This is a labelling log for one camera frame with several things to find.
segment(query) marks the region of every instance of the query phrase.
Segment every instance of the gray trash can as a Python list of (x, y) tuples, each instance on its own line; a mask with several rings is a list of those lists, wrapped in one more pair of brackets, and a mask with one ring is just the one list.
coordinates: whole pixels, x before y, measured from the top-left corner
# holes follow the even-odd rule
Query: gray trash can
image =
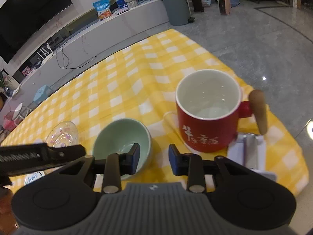
[(162, 0), (171, 25), (181, 26), (189, 23), (190, 10), (187, 0)]

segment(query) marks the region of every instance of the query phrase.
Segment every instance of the blue stool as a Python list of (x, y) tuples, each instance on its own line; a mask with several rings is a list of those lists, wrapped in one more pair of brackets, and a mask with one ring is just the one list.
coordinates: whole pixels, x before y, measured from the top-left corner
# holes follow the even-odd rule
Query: blue stool
[(48, 87), (47, 85), (43, 85), (41, 88), (38, 89), (37, 93), (35, 94), (33, 102), (39, 105), (42, 103), (45, 99), (47, 99), (54, 91), (52, 88)]

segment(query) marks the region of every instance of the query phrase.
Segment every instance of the gray tile floor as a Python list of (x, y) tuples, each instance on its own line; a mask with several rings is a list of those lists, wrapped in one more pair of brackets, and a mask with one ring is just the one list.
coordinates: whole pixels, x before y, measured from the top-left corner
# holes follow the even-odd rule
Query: gray tile floor
[[(265, 6), (280, 5), (243, 1), (231, 9), (230, 15), (223, 16), (218, 6), (213, 4), (204, 13), (194, 14), (194, 23), (184, 26), (166, 23), (142, 36), (145, 38), (174, 28), (217, 56), (246, 83), (263, 90), (271, 111), (302, 147), (313, 175), (313, 141), (305, 129), (306, 123), (313, 118), (310, 94), (313, 89), (313, 43), (310, 41), (313, 40), (313, 14), (287, 7), (255, 9)], [(128, 42), (118, 44), (112, 50), (131, 44)], [(107, 51), (99, 54), (93, 64), (106, 56)], [(64, 77), (55, 87), (70, 78), (71, 75)], [(291, 226), (298, 234), (306, 234), (313, 226), (313, 183), (310, 182), (297, 197), (297, 204)]]

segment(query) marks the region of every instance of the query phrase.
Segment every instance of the plant pot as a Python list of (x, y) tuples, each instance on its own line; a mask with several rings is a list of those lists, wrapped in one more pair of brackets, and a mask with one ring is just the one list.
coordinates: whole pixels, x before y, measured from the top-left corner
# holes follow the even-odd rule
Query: plant pot
[(192, 4), (195, 12), (204, 12), (201, 0), (192, 0)]

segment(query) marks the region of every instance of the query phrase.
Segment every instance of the light green bowl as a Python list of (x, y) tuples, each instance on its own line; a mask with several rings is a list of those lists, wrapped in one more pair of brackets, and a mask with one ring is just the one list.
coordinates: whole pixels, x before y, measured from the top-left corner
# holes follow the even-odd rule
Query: light green bowl
[[(147, 127), (132, 118), (122, 118), (108, 124), (96, 138), (92, 154), (96, 160), (106, 159), (113, 153), (128, 153), (134, 143), (140, 145), (140, 158), (136, 173), (138, 173), (151, 152), (151, 136)], [(123, 175), (122, 180), (131, 175)]]

